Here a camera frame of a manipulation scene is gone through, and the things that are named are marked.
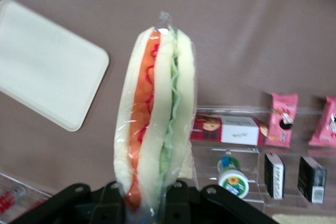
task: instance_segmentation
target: plastic bag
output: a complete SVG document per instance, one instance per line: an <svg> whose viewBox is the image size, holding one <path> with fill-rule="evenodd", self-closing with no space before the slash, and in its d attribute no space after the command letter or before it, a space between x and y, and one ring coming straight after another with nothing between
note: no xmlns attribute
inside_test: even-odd
<svg viewBox="0 0 336 224"><path fill-rule="evenodd" d="M273 93L272 111L269 119L267 145L290 147L292 126L298 105L298 95Z"/></svg>
<svg viewBox="0 0 336 224"><path fill-rule="evenodd" d="M196 111L194 48L171 20L162 12L138 36L120 100L113 164L128 223L156 223L183 161L193 163L185 156Z"/></svg>
<svg viewBox="0 0 336 224"><path fill-rule="evenodd" d="M327 96L320 122L309 145L336 148L336 97Z"/></svg>

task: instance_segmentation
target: brown surface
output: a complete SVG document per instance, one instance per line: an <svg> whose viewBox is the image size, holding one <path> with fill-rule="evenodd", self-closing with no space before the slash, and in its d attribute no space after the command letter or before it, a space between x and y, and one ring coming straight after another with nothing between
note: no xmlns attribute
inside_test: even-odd
<svg viewBox="0 0 336 224"><path fill-rule="evenodd" d="M67 132L0 93L0 172L54 193L113 179L113 135L137 35L161 10L197 51L198 104L269 107L272 91L300 107L336 94L335 0L17 0L104 48L110 66L82 128Z"/></svg>

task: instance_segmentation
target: white tray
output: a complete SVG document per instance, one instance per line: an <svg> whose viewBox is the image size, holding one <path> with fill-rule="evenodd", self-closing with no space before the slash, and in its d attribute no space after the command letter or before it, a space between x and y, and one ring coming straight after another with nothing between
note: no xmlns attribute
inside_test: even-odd
<svg viewBox="0 0 336 224"><path fill-rule="evenodd" d="M109 64L105 50L14 0L0 1L0 91L78 130Z"/></svg>

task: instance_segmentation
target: black box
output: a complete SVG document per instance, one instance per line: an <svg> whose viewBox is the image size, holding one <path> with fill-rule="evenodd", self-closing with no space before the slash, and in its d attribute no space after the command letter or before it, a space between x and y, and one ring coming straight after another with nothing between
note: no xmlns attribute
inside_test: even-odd
<svg viewBox="0 0 336 224"><path fill-rule="evenodd" d="M316 160L309 156L300 158L298 188L310 202L323 203L326 178L327 169Z"/></svg>
<svg viewBox="0 0 336 224"><path fill-rule="evenodd" d="M265 184L273 199L284 198L285 165L277 154L265 154Z"/></svg>

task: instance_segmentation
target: pink package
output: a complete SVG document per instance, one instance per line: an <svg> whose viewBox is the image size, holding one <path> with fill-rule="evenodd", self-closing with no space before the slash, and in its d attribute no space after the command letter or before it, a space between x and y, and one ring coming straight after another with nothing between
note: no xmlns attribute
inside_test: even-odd
<svg viewBox="0 0 336 224"><path fill-rule="evenodd" d="M309 145L336 148L336 97L327 97L320 122Z"/></svg>
<svg viewBox="0 0 336 224"><path fill-rule="evenodd" d="M298 95L272 93L273 104L269 118L267 145L290 147L290 136L298 105Z"/></svg>

